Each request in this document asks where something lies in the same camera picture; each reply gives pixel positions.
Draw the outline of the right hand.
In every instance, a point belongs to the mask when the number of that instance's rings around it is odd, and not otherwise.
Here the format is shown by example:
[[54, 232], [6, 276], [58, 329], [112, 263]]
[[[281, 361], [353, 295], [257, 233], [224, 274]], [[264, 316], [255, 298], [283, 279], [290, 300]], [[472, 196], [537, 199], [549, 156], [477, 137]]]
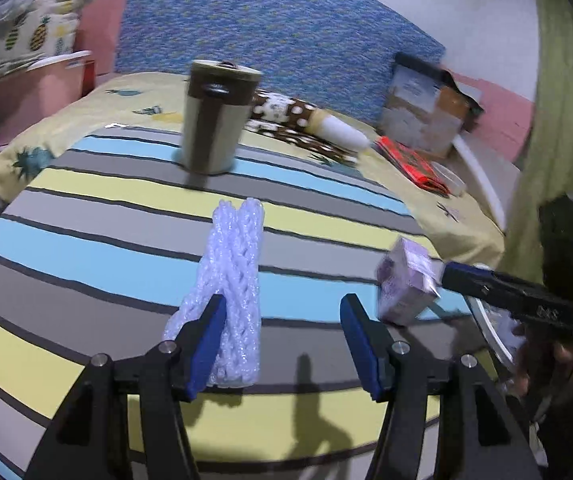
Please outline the right hand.
[[[524, 324], [516, 325], [512, 333], [524, 340], [515, 356], [511, 393], [525, 398], [530, 391], [536, 391], [544, 398], [549, 396], [553, 405], [573, 400], [573, 336], [567, 341], [551, 341]], [[546, 358], [553, 358], [552, 377], [544, 386], [536, 386], [536, 371]]]

